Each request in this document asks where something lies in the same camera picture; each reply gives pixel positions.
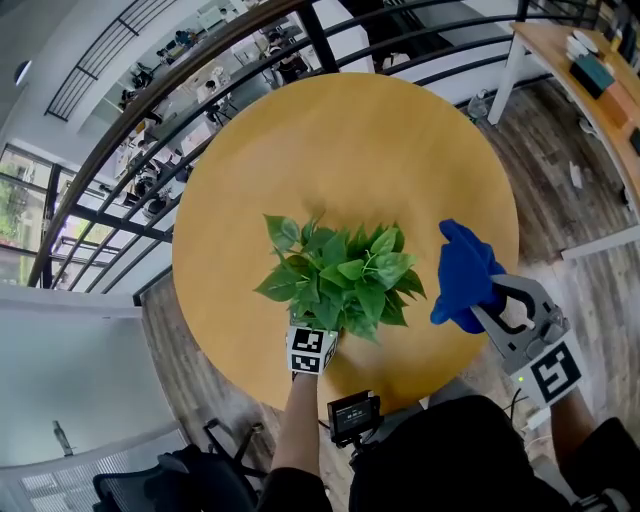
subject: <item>metal railing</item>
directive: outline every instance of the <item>metal railing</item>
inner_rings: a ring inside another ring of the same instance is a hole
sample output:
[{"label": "metal railing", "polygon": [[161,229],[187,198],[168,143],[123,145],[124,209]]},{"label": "metal railing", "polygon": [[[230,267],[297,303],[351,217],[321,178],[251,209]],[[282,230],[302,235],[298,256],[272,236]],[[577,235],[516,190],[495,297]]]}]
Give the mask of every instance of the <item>metal railing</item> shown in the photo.
[{"label": "metal railing", "polygon": [[[358,16],[327,29],[323,29],[320,24],[315,10],[313,9],[313,0],[270,0],[269,2],[266,2],[265,4],[252,9],[243,16],[233,20],[231,23],[223,27],[220,31],[216,32],[203,43],[201,43],[198,51],[196,51],[194,55],[192,55],[188,60],[182,62],[164,78],[152,82],[151,85],[136,98],[136,100],[127,108],[127,110],[120,116],[116,123],[100,140],[98,145],[87,158],[85,164],[82,166],[82,169],[80,170],[78,176],[73,181],[58,210],[49,223],[48,229],[43,238],[42,245],[40,247],[40,250],[38,251],[38,255],[32,267],[32,271],[29,277],[29,286],[36,286],[38,284],[38,281],[41,279],[43,269],[45,268],[47,262],[51,257],[51,248],[56,241],[60,229],[64,225],[65,219],[69,215],[83,217],[89,220],[89,223],[83,230],[83,232],[78,236],[74,246],[71,248],[67,255],[67,259],[62,263],[58,274],[53,278],[51,283],[52,287],[55,287],[56,283],[60,279],[60,276],[64,272],[65,267],[72,260],[75,252],[83,243],[83,240],[87,237],[91,229],[98,223],[111,226],[112,231],[109,233],[109,235],[107,235],[103,242],[98,245],[92,255],[88,258],[83,269],[69,286],[70,290],[72,290],[78,284],[79,280],[82,278],[86,270],[90,267],[91,264],[96,261],[96,258],[102,252],[102,250],[108,247],[108,244],[113,240],[119,230],[134,233],[135,236],[130,239],[129,243],[127,243],[122,249],[119,250],[119,252],[104,266],[104,268],[102,268],[99,275],[95,279],[93,279],[93,281],[87,286],[87,292],[92,291],[98,285],[98,283],[100,283],[101,280],[105,278],[107,273],[114,268],[114,265],[118,261],[120,261],[122,257],[127,254],[127,252],[129,252],[131,248],[140,240],[146,238],[149,239],[150,243],[102,289],[102,293],[106,293],[111,290],[124,276],[127,275],[127,273],[134,269],[136,265],[140,263],[140,261],[142,261],[163,241],[171,241],[173,227],[162,231],[155,229],[154,226],[156,226],[169,212],[171,212],[178,206],[181,196],[178,196],[169,201],[166,206],[144,226],[134,223],[131,219],[135,215],[135,213],[140,211],[144,204],[154,196],[154,194],[156,194],[180,171],[185,169],[185,167],[189,165],[189,163],[198,158],[205,151],[208,144],[211,142],[213,137],[215,137],[215,135],[205,140],[193,151],[191,151],[191,153],[185,155],[180,163],[171,168],[169,172],[163,173],[160,177],[160,180],[154,185],[154,187],[149,190],[144,197],[140,198],[122,219],[107,215],[105,211],[109,207],[109,205],[112,204],[114,199],[116,199],[118,195],[124,190],[124,188],[131,182],[131,180],[134,179],[136,174],[144,169],[145,166],[162,148],[166,147],[166,145],[180,131],[187,127],[198,116],[208,111],[218,101],[225,98],[230,92],[234,91],[251,78],[257,76],[265,70],[268,70],[281,59],[286,58],[309,45],[312,45],[314,47],[321,65],[321,69],[306,74],[306,76],[313,76],[321,73],[339,72],[340,67],[342,66],[370,56],[374,52],[377,52],[379,50],[391,51],[392,49],[397,48],[397,45],[399,43],[410,41],[412,38],[420,37],[425,34],[441,34],[451,30],[458,30],[483,24],[508,21],[526,21],[528,19],[546,19],[556,22],[577,23],[579,25],[592,25],[595,23],[595,18],[585,17],[584,14],[556,15],[540,12],[530,12],[529,0],[519,0],[517,12],[515,12],[514,14],[477,17],[429,28],[418,28],[417,30],[412,30],[397,37],[390,38],[386,41],[378,42],[374,45],[363,48],[351,55],[347,55],[338,60],[335,59],[327,40],[327,38],[332,35],[339,34],[353,27],[362,26],[365,22],[370,22],[371,20],[377,18],[384,18],[393,14],[413,11],[421,7],[446,4],[455,1],[458,0],[411,0],[399,5],[386,6],[382,9],[378,9],[365,15]],[[151,147],[151,149],[136,163],[136,165],[131,166],[99,209],[97,209],[96,211],[87,211],[88,209],[78,206],[77,203],[81,198],[84,190],[88,187],[92,179],[96,176],[100,168],[113,154],[116,148],[125,140],[127,135],[133,130],[133,128],[143,119],[145,113],[149,112],[168,93],[180,86],[188,77],[197,72],[203,65],[209,63],[212,59],[219,56],[223,51],[231,48],[232,45],[243,40],[252,33],[257,32],[260,28],[265,27],[292,12],[298,13],[298,16],[303,24],[303,28],[306,31],[306,37],[294,42],[289,46],[285,46],[281,51],[273,55],[265,56],[263,59],[255,61],[243,67],[230,83],[218,89],[215,94],[213,94],[192,112],[181,119],[181,121],[171,130],[171,132],[167,133],[153,147]],[[447,55],[452,55],[454,53],[463,52],[473,48],[489,46],[497,43],[506,43],[510,41],[511,38],[511,35],[491,37],[488,39],[477,40],[466,44],[441,49],[426,55],[417,55],[410,59],[408,62],[404,62],[385,69],[384,71],[382,71],[382,73],[384,73],[385,75],[393,75],[412,66],[416,66],[418,64],[422,64],[424,62],[428,62],[430,60],[441,58]],[[496,62],[505,61],[507,57],[508,54],[505,53],[503,55],[497,55],[486,59],[473,61],[456,68],[423,78],[421,80],[418,80],[416,83],[421,86],[426,85],[464,71],[486,66],[488,64]]]},{"label": "metal railing", "polygon": [[45,115],[63,121],[78,106],[94,82],[129,42],[176,0],[135,0],[105,28],[80,57],[56,91]]},{"label": "metal railing", "polygon": [[531,0],[531,5],[550,15],[574,16],[572,24],[576,27],[594,28],[602,0]]}]

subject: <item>floor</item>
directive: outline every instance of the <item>floor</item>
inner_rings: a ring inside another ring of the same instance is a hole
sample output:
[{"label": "floor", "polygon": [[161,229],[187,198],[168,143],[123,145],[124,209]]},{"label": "floor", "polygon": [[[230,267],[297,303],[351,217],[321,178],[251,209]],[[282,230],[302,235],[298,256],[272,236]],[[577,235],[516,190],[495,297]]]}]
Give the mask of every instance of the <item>floor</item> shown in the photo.
[{"label": "floor", "polygon": [[[559,251],[634,224],[619,200],[620,179],[603,146],[577,126],[578,113],[553,81],[515,91],[498,127],[478,127],[509,175],[520,224],[519,273],[538,279],[571,319],[591,379],[588,401],[598,420],[616,415],[640,441],[640,245],[629,244],[573,262]],[[569,162],[582,170],[576,189]],[[265,424],[248,452],[250,463],[268,468],[280,413],[230,384],[199,351],[180,313],[171,275],[143,296],[144,322],[160,380],[175,414],[194,442],[211,417],[227,430],[230,449],[256,421]],[[508,407],[513,388],[488,345],[462,377]],[[531,406],[515,406],[514,424],[526,424]],[[321,466],[335,511],[347,510],[349,450],[338,450],[321,430]],[[549,427],[523,432],[530,457],[553,458]]]}]

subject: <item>blue cloth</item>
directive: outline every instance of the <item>blue cloth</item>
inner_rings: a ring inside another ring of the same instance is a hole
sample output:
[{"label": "blue cloth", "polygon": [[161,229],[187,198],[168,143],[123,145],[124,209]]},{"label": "blue cloth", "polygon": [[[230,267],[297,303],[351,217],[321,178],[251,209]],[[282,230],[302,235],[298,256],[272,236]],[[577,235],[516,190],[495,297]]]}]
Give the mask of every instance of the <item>blue cloth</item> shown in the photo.
[{"label": "blue cloth", "polygon": [[442,221],[440,231],[449,243],[440,252],[440,297],[431,312],[431,321],[440,325],[453,320],[466,332],[481,333],[484,328],[470,308],[482,304],[497,314],[504,311],[507,299],[493,293],[490,277],[505,274],[504,267],[496,261],[489,244],[455,220]]}]

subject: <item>green plant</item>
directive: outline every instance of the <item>green plant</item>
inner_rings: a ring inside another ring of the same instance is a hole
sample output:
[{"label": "green plant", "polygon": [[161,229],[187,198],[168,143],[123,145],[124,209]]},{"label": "green plant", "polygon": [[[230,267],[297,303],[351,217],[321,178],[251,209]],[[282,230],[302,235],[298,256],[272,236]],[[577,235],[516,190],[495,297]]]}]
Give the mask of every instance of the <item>green plant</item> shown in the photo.
[{"label": "green plant", "polygon": [[402,252],[404,234],[394,224],[367,236],[360,226],[347,230],[318,227],[313,218],[302,229],[287,217],[264,216],[280,263],[255,291],[278,302],[291,301],[292,323],[337,331],[344,327],[376,341],[378,323],[404,325],[407,304],[398,292],[426,298],[415,256]]}]

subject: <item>round wooden table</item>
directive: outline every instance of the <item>round wooden table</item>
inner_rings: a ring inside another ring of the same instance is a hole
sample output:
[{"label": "round wooden table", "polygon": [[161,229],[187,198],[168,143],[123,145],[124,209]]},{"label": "round wooden table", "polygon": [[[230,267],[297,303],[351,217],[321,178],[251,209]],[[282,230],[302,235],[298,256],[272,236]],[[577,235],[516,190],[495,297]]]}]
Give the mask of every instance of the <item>round wooden table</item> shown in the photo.
[{"label": "round wooden table", "polygon": [[480,131],[418,86],[374,74],[325,75],[287,85],[238,114],[191,175],[178,212],[173,272],[193,336],[213,365],[257,400],[283,409],[286,303],[252,290],[278,264],[262,214],[302,226],[397,221],[427,300],[405,308],[409,327],[380,325],[380,344],[347,334],[320,380],[318,408],[365,389],[390,412],[463,370],[486,335],[432,325],[438,222],[453,218],[490,243],[509,272],[518,222],[509,181]]}]

